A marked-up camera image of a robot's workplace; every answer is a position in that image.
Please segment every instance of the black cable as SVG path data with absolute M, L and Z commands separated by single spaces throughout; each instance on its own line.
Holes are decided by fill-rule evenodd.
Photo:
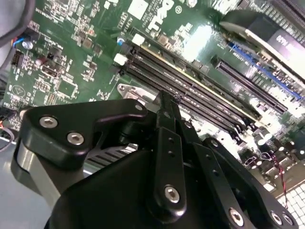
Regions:
M 4 147 L 0 148 L 0 153 L 5 151 L 8 147 L 10 147 L 11 143 L 15 139 L 15 135 L 13 134 L 13 132 L 10 129 L 3 127 L 2 130 L 10 135 L 10 139 L 9 139 L 9 142 Z

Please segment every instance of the electrolytic capacitor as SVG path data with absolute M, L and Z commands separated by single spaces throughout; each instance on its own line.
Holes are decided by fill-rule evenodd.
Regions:
M 45 57 L 45 56 L 40 56 L 39 58 L 37 58 L 36 60 L 35 60 L 35 64 L 38 66 L 38 67 L 40 67 L 40 66 L 42 66 L 43 64 L 45 64 L 46 62 L 47 62 L 47 58 Z
M 34 47 L 34 44 L 32 42 L 22 42 L 22 46 L 27 50 L 31 50 Z

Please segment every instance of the capacitor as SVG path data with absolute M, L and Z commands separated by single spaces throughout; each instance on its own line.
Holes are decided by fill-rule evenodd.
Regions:
M 282 143 L 278 139 L 274 139 L 273 144 L 278 148 L 278 151 L 285 150 L 285 147 L 282 145 Z
M 22 42 L 22 46 L 23 46 L 23 48 L 25 48 L 27 50 L 31 50 L 34 47 L 32 42 Z
M 267 129 L 263 129 L 261 131 L 261 134 L 262 134 L 263 138 L 265 139 L 265 141 L 268 141 L 272 138 L 272 134 Z
M 42 66 L 43 64 L 45 64 L 46 62 L 48 61 L 48 59 L 45 57 L 45 56 L 40 56 L 39 58 L 37 58 L 35 60 L 35 64 L 40 67 Z
M 267 144 L 263 144 L 259 147 L 259 150 L 262 152 L 262 153 L 269 153 L 269 154 L 273 154 L 273 152 L 271 152 L 271 148 L 270 146 L 268 146 Z
M 188 7 L 193 8 L 195 5 L 197 5 L 198 0 L 187 0 L 186 4 Z
M 295 149 L 295 146 L 294 146 L 294 142 L 286 142 L 284 144 L 284 147 L 287 149 L 288 152 L 291 152 L 292 150 Z
M 122 46 L 125 43 L 125 39 L 123 37 L 118 37 L 116 42 L 119 46 Z
M 262 146 L 263 144 L 266 143 L 266 140 L 261 135 L 256 136 L 254 138 L 254 141 L 258 146 Z

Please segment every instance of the white label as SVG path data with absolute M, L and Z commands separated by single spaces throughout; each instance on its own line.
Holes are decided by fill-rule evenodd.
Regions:
M 155 15 L 147 27 L 149 30 L 154 29 L 159 30 L 159 26 L 156 23 L 162 25 L 163 19 L 167 17 L 167 11 L 169 11 L 174 5 L 173 0 L 163 0 L 162 6 L 157 10 L 157 15 Z
M 144 0 L 132 0 L 128 12 L 135 18 L 141 20 L 147 7 L 148 3 Z

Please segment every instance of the chip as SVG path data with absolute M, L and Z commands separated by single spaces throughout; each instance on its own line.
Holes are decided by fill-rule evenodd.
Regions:
M 86 38 L 86 34 L 84 32 L 79 32 L 78 36 L 81 38 L 81 40 L 84 40 Z
M 91 69 L 93 69 L 93 70 L 97 70 L 97 65 L 96 65 L 96 63 L 91 62 L 91 63 L 89 64 L 89 68 L 91 68 Z
M 93 49 L 94 53 L 97 54 L 97 55 L 100 55 L 101 52 L 102 52 L 102 47 L 100 45 L 96 45 Z
M 165 36 L 164 34 L 161 34 L 158 38 L 158 42 L 163 46 L 167 45 L 168 40 L 169 40 L 168 37 Z
M 89 49 L 92 47 L 93 42 L 89 38 L 85 38 L 84 41 L 82 42 L 83 47 L 86 49 Z
M 175 44 L 176 44 L 176 40 L 174 40 L 174 39 L 170 39 L 168 42 L 169 42 L 169 44 L 171 44 L 171 45 L 175 45 Z

